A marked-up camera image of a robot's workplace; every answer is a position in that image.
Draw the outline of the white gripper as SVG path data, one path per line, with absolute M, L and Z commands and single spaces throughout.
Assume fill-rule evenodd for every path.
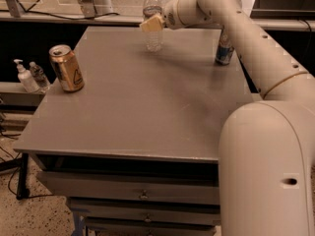
M 178 0 L 167 2 L 163 7 L 163 18 L 160 14 L 153 15 L 140 24 L 140 29 L 143 32 L 161 31 L 164 28 L 164 22 L 168 28 L 178 29 L 180 23 L 177 15 L 177 3 Z

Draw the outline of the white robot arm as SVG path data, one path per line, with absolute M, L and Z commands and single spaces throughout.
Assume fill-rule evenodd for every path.
M 172 0 L 143 31 L 223 26 L 261 98 L 225 121 L 219 144 L 222 236 L 314 236 L 315 78 L 240 0 Z

